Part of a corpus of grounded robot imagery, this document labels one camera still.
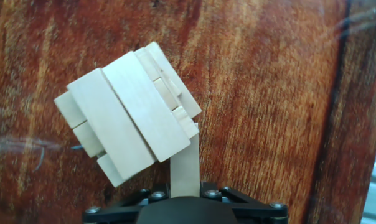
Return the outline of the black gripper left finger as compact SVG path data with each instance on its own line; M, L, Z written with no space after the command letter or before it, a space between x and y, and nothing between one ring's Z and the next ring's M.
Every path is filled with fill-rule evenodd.
M170 198L170 184L155 184L135 191L113 205L90 207L83 212L83 223L135 223L143 207Z

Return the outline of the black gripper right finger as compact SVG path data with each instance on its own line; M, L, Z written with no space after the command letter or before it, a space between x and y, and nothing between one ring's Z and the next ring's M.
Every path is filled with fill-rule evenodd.
M216 200L232 210L238 223L288 224L288 207L281 202L262 203L230 187L201 182L200 197Z

